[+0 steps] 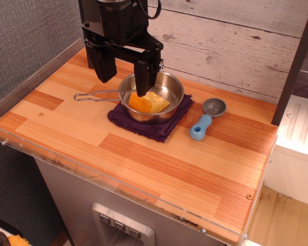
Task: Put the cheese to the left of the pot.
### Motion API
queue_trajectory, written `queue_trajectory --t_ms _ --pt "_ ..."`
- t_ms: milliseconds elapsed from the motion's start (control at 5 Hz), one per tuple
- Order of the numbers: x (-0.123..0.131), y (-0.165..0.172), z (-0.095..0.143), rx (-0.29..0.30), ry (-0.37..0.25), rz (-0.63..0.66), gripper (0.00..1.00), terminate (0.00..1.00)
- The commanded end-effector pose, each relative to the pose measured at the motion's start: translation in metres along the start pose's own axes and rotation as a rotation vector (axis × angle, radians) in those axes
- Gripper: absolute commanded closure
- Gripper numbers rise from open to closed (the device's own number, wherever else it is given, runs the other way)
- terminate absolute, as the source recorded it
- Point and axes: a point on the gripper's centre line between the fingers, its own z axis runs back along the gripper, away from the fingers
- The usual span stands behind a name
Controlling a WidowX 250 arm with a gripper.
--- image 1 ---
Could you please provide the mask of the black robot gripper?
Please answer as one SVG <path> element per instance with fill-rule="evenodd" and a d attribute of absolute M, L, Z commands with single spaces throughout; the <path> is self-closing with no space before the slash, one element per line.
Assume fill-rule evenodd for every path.
<path fill-rule="evenodd" d="M 115 60 L 124 60 L 134 65 L 138 97 L 145 96 L 162 64 L 163 44 L 147 31 L 149 21 L 161 13 L 161 2 L 153 16 L 147 1 L 97 1 L 88 10 L 99 15 L 98 21 L 82 23 L 86 51 L 98 79 L 111 80 L 117 74 Z"/>

